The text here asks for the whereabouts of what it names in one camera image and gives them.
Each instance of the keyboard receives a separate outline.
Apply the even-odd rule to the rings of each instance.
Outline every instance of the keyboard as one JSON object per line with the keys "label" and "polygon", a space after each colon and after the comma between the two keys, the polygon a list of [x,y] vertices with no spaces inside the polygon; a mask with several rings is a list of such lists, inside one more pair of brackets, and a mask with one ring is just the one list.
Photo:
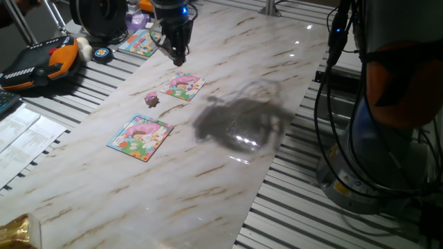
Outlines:
{"label": "keyboard", "polygon": [[0,90],[0,115],[19,101],[20,95]]}

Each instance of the black round object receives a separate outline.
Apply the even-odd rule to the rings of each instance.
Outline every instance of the black round object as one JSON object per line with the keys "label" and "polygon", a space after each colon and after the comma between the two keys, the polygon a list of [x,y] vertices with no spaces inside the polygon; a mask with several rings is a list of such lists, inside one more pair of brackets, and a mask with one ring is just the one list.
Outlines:
{"label": "black round object", "polygon": [[99,64],[107,64],[110,63],[114,59],[114,54],[112,50],[109,48],[99,48],[94,51],[92,58],[95,62]]}
{"label": "black round object", "polygon": [[74,23],[94,37],[112,39],[126,26],[124,0],[70,0],[69,9]]}

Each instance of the gold wrapper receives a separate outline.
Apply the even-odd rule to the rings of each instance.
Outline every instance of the gold wrapper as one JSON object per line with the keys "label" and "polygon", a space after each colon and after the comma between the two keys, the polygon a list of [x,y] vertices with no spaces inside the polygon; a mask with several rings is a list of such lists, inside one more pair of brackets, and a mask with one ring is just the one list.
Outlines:
{"label": "gold wrapper", "polygon": [[31,214],[23,214],[0,226],[0,249],[41,249],[40,222]]}

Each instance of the paper sheet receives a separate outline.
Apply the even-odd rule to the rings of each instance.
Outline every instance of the paper sheet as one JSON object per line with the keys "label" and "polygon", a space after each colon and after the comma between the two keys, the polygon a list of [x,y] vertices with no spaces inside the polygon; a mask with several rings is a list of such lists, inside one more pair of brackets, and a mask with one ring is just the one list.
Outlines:
{"label": "paper sheet", "polygon": [[14,113],[0,122],[0,152],[35,123],[40,115],[21,105]]}
{"label": "paper sheet", "polygon": [[45,117],[29,127],[0,153],[0,187],[39,156],[66,128]]}

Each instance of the white marble surface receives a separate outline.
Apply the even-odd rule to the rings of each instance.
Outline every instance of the white marble surface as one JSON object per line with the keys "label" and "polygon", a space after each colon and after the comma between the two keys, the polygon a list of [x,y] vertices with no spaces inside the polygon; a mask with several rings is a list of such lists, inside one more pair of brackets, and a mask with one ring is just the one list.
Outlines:
{"label": "white marble surface", "polygon": [[[231,248],[326,49],[325,27],[308,25],[199,6],[179,69],[206,80],[196,97],[147,108],[178,70],[155,53],[0,199],[0,224],[34,213],[45,249]],[[106,147],[134,113],[175,126],[147,163]]]}

